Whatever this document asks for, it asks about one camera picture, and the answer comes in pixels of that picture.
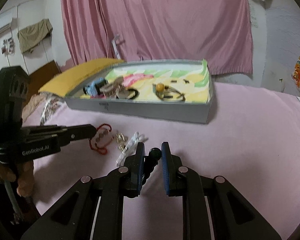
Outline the person's left hand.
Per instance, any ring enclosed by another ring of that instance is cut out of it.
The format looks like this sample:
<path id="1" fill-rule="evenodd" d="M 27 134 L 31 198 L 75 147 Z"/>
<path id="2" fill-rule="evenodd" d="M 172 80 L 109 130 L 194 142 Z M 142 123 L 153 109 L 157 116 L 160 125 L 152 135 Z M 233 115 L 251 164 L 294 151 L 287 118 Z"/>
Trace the person's left hand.
<path id="1" fill-rule="evenodd" d="M 10 168 L 0 164 L 0 182 L 5 180 L 9 182 L 17 181 L 17 194 L 19 196 L 32 196 L 34 189 L 34 162 L 28 161 L 21 165 L 20 168 L 17 168 L 17 174 Z"/>

